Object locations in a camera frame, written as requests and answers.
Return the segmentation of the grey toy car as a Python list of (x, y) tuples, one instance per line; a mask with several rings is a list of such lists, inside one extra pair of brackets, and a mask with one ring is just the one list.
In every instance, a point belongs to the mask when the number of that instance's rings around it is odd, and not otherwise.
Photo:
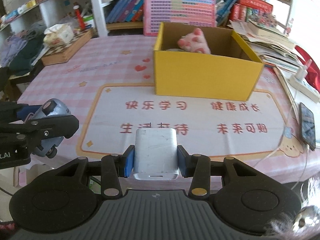
[(53, 121), (58, 117), (71, 115), (68, 107), (59, 99), (52, 98), (45, 102), (36, 110), (35, 113), (28, 114), (25, 122), (30, 122), (32, 125), (46, 125), (46, 129), (42, 128), (44, 138), (35, 146), (32, 151), (33, 155), (39, 157), (48, 157), (52, 159), (57, 154), (57, 147), (63, 141), (63, 135), (52, 137)]

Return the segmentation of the large white power adapter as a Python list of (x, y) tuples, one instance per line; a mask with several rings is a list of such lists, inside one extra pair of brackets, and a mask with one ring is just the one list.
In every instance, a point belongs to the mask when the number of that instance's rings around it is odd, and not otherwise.
[(137, 129), (133, 176), (149, 181), (177, 179), (177, 134), (173, 128)]

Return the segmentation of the pink plush pig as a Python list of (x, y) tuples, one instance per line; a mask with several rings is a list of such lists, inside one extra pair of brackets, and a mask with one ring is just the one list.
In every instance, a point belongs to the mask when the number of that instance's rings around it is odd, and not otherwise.
[(200, 28), (195, 28), (191, 33), (182, 36), (177, 44), (181, 50), (187, 52), (211, 54), (204, 33)]

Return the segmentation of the clear packing tape roll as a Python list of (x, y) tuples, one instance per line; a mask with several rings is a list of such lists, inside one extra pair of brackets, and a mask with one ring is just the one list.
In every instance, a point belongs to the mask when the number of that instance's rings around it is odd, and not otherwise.
[(183, 49), (177, 49), (177, 48), (167, 49), (166, 51), (185, 52)]

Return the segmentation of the pile of clothes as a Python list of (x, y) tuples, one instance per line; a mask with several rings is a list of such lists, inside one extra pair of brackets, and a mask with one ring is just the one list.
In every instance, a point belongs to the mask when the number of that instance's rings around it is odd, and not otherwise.
[(31, 72), (33, 62), (45, 48), (45, 29), (44, 24), (36, 22), (29, 30), (7, 38), (1, 46), (1, 67), (9, 68), (9, 73), (16, 76)]

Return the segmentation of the wooden chessboard box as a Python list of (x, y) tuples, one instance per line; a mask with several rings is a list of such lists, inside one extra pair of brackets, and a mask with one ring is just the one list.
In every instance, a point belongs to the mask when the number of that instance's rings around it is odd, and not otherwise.
[(41, 57), (43, 65), (50, 66), (68, 62), (76, 52), (92, 38), (92, 36), (92, 29), (88, 29), (75, 35), (68, 44), (50, 48), (43, 57)]

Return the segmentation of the floral tissue box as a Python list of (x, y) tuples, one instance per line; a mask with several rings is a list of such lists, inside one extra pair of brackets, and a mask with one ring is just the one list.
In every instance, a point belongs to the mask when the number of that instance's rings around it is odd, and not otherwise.
[(68, 44), (74, 37), (73, 29), (67, 23), (56, 24), (44, 31), (43, 42), (50, 48)]

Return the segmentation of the yellow cardboard box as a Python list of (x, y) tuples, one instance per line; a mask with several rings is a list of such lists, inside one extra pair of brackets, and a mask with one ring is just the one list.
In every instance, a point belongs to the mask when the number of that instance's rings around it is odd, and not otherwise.
[(264, 64), (232, 29), (203, 27), (211, 54), (173, 52), (178, 40), (195, 29), (163, 22), (153, 49), (155, 93), (166, 96), (247, 101)]

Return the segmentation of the black smartphone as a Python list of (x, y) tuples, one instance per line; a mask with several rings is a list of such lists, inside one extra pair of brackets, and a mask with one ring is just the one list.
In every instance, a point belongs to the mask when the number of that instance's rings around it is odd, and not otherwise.
[(300, 137), (310, 147), (316, 149), (316, 130), (314, 114), (302, 102), (299, 104)]

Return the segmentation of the red cylinder bottle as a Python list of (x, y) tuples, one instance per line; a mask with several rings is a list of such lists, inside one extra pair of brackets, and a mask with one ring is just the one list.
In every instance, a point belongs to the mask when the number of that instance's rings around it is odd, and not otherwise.
[(81, 30), (85, 30), (85, 29), (86, 29), (86, 26), (85, 26), (84, 20), (83, 20), (83, 18), (82, 18), (82, 16), (81, 16), (81, 13), (80, 13), (80, 10), (79, 10), (79, 6), (78, 6), (78, 5), (74, 5), (74, 6), (73, 6), (73, 9), (74, 9), (74, 12), (75, 12), (75, 14), (76, 14), (76, 18), (77, 18), (77, 20), (78, 20), (78, 22), (79, 22), (79, 27), (80, 27), (80, 29), (81, 29)]

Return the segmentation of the white power strip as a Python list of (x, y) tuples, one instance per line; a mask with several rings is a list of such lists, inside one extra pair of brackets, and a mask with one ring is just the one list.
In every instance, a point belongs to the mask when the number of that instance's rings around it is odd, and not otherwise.
[(313, 88), (305, 79), (307, 76), (307, 67), (299, 67), (295, 75), (291, 75), (288, 82), (296, 90), (303, 93), (305, 96), (310, 98), (313, 102), (319, 102), (319, 92)]

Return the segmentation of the row of blue books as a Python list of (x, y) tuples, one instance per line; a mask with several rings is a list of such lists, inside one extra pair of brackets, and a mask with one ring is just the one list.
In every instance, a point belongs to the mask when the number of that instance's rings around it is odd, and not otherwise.
[(117, 0), (105, 20), (107, 24), (142, 22), (143, 10), (144, 0)]

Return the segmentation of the stack of papers and books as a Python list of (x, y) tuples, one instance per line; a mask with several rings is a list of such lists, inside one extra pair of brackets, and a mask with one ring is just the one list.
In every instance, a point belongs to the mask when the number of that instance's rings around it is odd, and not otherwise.
[(231, 21), (228, 25), (238, 33), (267, 65), (296, 73), (302, 66), (295, 44), (284, 35), (266, 31), (252, 21)]

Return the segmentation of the red cloth bag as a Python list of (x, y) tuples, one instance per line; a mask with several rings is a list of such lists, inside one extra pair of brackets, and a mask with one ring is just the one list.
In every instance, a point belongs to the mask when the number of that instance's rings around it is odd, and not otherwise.
[(316, 89), (320, 93), (320, 72), (319, 67), (313, 60), (313, 58), (299, 45), (295, 45), (295, 50), (301, 55), (299, 61), (303, 64), (307, 63), (311, 60), (311, 64), (307, 69), (308, 74), (306, 75), (305, 79), (309, 85), (311, 85), (314, 89)]

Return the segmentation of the pink learning tablet toy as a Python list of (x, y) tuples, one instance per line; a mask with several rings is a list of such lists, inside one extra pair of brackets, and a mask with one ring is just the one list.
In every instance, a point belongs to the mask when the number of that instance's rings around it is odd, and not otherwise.
[(144, 35), (157, 36), (162, 22), (216, 27), (215, 0), (144, 0)]

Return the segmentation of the red books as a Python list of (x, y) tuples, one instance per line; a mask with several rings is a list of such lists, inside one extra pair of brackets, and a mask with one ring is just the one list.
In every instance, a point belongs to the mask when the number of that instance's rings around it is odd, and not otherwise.
[(229, 14), (230, 21), (248, 22), (253, 16), (272, 13), (273, 5), (263, 0), (236, 0)]

